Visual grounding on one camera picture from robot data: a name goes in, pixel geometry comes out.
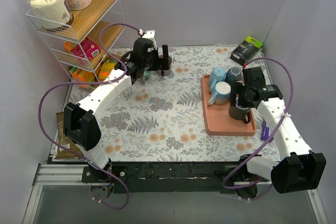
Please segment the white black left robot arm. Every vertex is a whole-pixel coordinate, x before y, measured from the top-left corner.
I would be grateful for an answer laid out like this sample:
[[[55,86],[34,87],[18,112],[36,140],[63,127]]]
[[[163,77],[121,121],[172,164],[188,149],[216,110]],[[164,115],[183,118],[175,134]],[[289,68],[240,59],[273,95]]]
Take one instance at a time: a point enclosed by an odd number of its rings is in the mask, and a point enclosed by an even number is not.
[[[164,76],[171,70],[172,58],[167,45],[162,53],[155,48],[153,39],[138,38],[131,51],[125,53],[115,65],[106,84],[100,84],[77,104],[69,102],[64,109],[63,131],[81,150],[88,163],[94,167],[93,175],[100,182],[111,178],[109,158],[100,145],[100,118],[108,105],[125,89],[141,79],[145,71],[155,71]]]

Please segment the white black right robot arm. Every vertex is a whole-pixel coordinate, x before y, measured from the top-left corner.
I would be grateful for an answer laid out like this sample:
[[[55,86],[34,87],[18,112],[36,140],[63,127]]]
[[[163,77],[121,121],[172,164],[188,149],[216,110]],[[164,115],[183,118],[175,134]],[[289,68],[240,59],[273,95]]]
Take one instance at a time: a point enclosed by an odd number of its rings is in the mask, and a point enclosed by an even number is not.
[[[272,182],[278,193],[316,189],[326,166],[323,154],[315,153],[304,141],[290,115],[285,112],[283,95],[274,84],[266,84],[260,67],[242,70],[243,81],[234,84],[237,103],[255,108],[266,121],[277,144],[280,162],[249,155],[238,166],[238,176],[251,180],[255,175]]]

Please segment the blue white gradient mug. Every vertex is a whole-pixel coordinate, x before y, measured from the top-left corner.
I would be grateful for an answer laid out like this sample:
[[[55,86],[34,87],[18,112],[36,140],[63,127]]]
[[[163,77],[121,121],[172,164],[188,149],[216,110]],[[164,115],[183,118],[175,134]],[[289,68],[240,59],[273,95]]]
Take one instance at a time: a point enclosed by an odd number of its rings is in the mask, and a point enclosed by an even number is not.
[[[217,82],[214,80],[210,87],[210,93],[211,97],[208,101],[208,105],[222,105],[226,103],[230,97],[231,86],[225,81]]]

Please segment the dark grey mug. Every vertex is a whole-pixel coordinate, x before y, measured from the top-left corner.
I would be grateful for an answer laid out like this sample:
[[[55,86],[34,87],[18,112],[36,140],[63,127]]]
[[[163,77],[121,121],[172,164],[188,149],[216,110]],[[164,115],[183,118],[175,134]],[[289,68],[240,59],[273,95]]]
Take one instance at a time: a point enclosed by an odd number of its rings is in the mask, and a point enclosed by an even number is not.
[[[230,117],[234,120],[243,121],[245,124],[251,122],[250,108],[243,108],[238,105],[231,106],[228,111]]]

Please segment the purple ceramic mug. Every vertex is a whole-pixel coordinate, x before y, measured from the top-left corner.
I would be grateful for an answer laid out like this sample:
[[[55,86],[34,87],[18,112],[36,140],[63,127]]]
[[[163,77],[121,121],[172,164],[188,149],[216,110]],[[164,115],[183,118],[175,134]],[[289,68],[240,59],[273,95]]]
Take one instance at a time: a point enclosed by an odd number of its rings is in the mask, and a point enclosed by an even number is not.
[[[157,72],[157,74],[159,74],[161,76],[168,76],[172,72],[172,58],[171,58],[171,56],[168,56],[168,69],[167,70],[159,69],[156,72]]]

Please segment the green ceramic mug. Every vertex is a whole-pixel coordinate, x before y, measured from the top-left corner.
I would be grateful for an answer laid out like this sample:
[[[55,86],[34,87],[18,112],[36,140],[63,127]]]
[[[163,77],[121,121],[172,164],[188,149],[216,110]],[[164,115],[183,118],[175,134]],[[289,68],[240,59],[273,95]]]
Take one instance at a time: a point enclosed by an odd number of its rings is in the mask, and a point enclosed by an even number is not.
[[[141,79],[142,79],[143,81],[146,81],[146,80],[148,80],[148,79],[149,79],[149,77],[150,77],[150,74],[151,74],[151,72],[150,72],[150,71],[144,71],[144,73],[143,73],[143,75],[142,75]]]

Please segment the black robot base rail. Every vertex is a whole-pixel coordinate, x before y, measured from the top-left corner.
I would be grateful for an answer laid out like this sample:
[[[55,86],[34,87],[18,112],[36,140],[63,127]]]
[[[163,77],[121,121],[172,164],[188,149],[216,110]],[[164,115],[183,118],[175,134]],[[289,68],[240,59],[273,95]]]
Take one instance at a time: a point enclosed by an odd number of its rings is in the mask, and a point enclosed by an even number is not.
[[[254,198],[257,186],[228,190],[222,182],[238,162],[112,162],[108,170],[131,193],[209,192]]]

